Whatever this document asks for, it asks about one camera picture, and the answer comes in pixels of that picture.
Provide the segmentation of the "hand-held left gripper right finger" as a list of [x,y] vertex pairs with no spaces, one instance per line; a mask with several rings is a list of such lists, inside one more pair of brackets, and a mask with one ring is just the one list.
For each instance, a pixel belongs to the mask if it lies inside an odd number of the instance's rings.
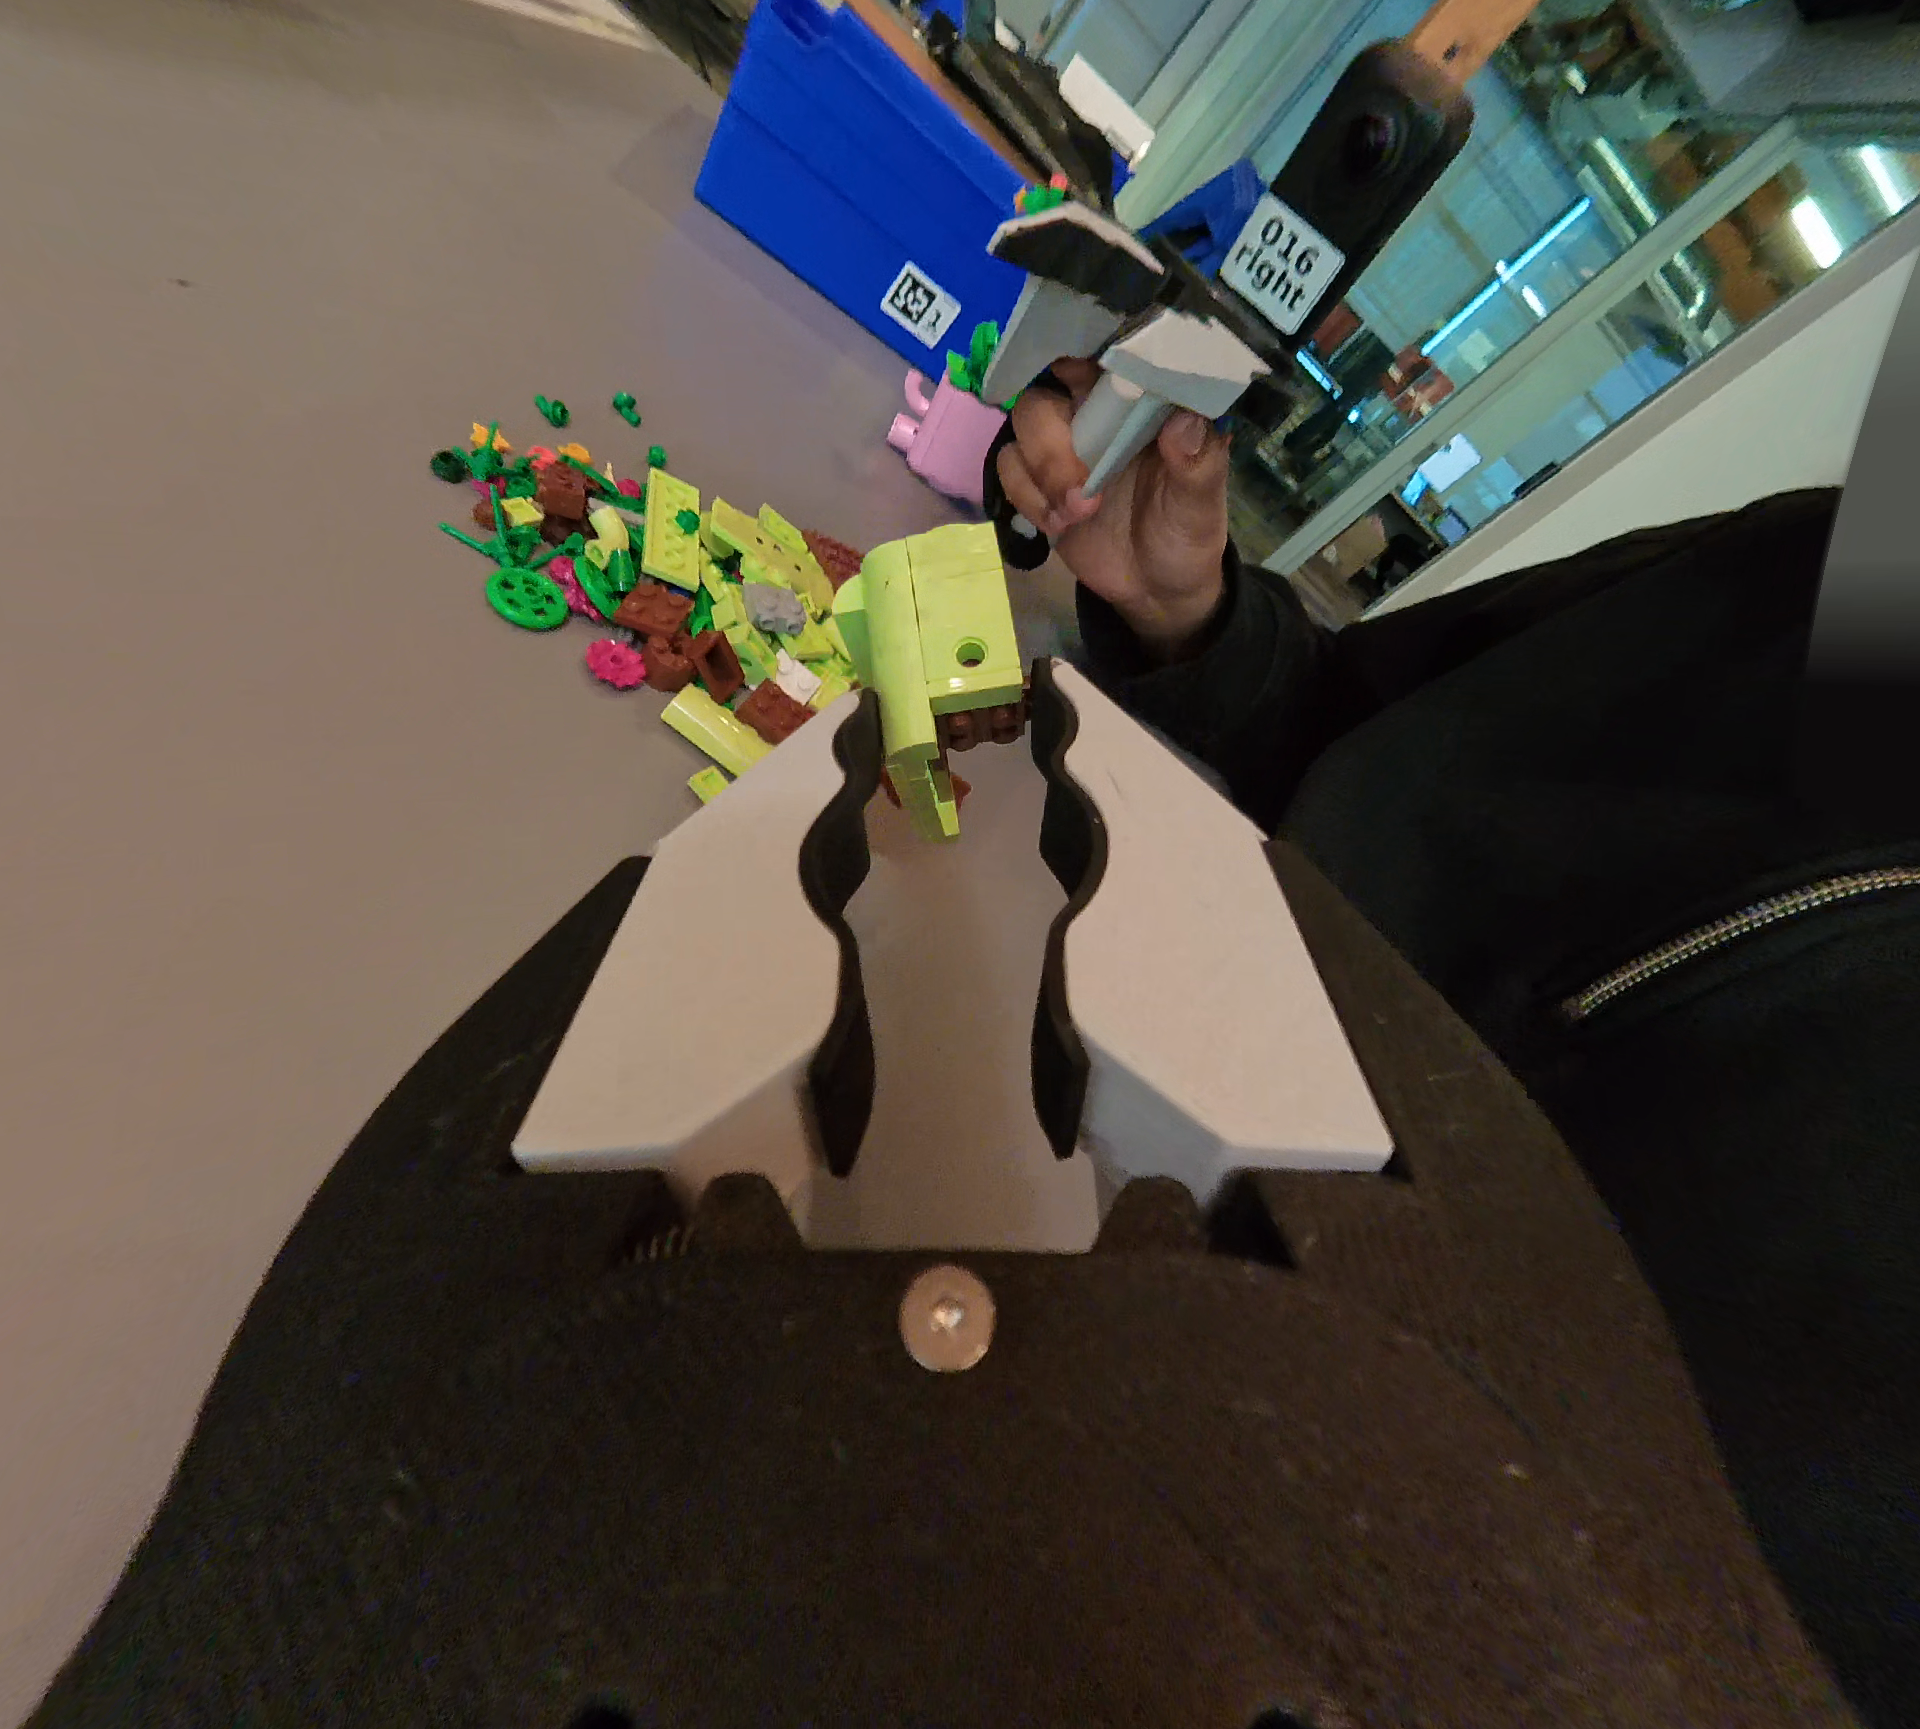
[[1031,1032],[1053,1153],[1201,1211],[1240,1174],[1377,1174],[1394,1139],[1261,827],[1074,666],[1031,687],[1063,891]]

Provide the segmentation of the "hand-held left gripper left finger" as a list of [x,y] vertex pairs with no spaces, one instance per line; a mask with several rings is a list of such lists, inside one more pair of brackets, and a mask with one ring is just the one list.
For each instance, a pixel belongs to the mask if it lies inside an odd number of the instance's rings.
[[514,1136],[530,1174],[757,1174],[796,1229],[844,1178],[875,1060],[847,903],[871,872],[875,694],[815,715],[646,863]]

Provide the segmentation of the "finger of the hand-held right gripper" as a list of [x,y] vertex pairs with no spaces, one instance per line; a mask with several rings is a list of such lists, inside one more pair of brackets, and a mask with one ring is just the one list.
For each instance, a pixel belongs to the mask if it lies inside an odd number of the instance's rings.
[[1164,258],[1100,210],[1022,214],[997,228],[989,253],[1024,272],[979,373],[989,405],[1014,405],[1059,360],[1098,356],[1167,279]]
[[1220,422],[1271,370],[1231,328],[1184,310],[1153,310],[1098,356],[1105,373],[1170,408]]

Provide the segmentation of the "large lime brick assembly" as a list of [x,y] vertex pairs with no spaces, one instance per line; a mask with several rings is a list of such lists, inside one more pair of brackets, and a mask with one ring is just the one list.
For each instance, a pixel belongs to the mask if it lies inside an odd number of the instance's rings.
[[834,596],[853,674],[879,705],[885,777],[928,841],[958,837],[949,754],[1018,742],[1028,719],[997,530],[955,521],[872,548]]

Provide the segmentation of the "person's right forearm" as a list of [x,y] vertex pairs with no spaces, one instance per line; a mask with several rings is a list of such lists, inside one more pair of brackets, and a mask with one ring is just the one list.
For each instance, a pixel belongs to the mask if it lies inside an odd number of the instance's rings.
[[1109,600],[1074,590],[1080,670],[1275,830],[1307,770],[1394,694],[1383,624],[1330,631],[1275,572],[1220,559],[1213,614],[1157,652]]

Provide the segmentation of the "person's right hand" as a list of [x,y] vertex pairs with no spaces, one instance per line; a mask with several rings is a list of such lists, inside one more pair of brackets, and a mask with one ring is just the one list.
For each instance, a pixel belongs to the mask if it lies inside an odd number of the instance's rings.
[[1091,360],[1055,360],[1014,408],[997,451],[998,495],[1053,544],[1074,580],[1105,600],[1153,660],[1188,656],[1224,600],[1230,443],[1174,409],[1160,436],[1100,495],[1071,422],[1091,397]]

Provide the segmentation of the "black white marker sticker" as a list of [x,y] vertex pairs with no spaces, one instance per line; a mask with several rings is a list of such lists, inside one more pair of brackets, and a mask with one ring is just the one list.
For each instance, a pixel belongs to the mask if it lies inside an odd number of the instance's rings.
[[895,322],[918,347],[937,347],[962,314],[958,294],[945,291],[920,267],[904,262],[882,294],[882,314]]

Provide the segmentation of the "pink brick flower pot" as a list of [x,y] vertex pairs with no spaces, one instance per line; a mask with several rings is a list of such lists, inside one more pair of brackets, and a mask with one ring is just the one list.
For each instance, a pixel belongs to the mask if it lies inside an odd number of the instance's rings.
[[1080,303],[1059,283],[1038,281],[1038,303],[1011,305],[1017,347],[1008,370],[993,369],[1001,343],[1001,319],[984,317],[970,328],[965,347],[949,347],[937,383],[906,373],[904,409],[890,423],[890,446],[928,489],[979,509],[982,470],[998,436],[1001,413],[1018,399],[1024,383],[1060,354],[1086,350],[1078,336]]

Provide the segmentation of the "blue plastic object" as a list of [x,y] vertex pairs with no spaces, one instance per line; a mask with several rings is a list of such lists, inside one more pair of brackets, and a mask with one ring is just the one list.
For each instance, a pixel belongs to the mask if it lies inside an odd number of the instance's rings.
[[1265,183],[1248,158],[1238,158],[1137,230],[1146,245],[1170,245],[1201,274],[1216,274],[1265,199]]

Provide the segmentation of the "blue plastic bin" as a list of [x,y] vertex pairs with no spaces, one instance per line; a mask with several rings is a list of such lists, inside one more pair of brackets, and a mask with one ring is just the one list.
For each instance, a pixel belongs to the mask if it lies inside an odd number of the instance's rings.
[[[931,376],[1022,294],[1024,272],[989,253],[1018,192],[1071,180],[1109,204],[1119,180],[1053,71],[965,36],[952,57],[962,98],[1014,131],[1018,158],[977,136],[857,5],[757,0],[695,176],[701,204]],[[904,262],[962,303],[937,347],[879,310]]]

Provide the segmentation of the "lime curved slope piece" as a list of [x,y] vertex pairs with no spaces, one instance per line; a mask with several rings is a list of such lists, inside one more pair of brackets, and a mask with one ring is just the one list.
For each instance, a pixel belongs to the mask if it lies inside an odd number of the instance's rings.
[[673,694],[659,715],[726,777],[743,777],[774,746],[700,681]]

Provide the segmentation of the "person's black jacket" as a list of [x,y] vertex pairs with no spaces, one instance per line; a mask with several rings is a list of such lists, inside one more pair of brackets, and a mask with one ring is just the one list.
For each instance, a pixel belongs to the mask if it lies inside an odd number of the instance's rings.
[[1873,1726],[1916,1724],[1916,770],[1793,732],[1835,491],[1327,634],[1285,837],[1557,1126]]

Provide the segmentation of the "pile of loose toy bricks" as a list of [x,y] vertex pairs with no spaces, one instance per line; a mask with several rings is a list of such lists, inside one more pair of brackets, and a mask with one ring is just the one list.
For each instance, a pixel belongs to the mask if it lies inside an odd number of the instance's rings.
[[768,745],[862,687],[834,624],[858,550],[768,505],[705,496],[664,446],[622,475],[572,437],[561,399],[534,408],[548,437],[528,449],[475,422],[429,457],[469,500],[469,520],[441,534],[489,565],[497,621],[523,634],[577,627],[601,690],[652,690],[664,708],[700,681]]

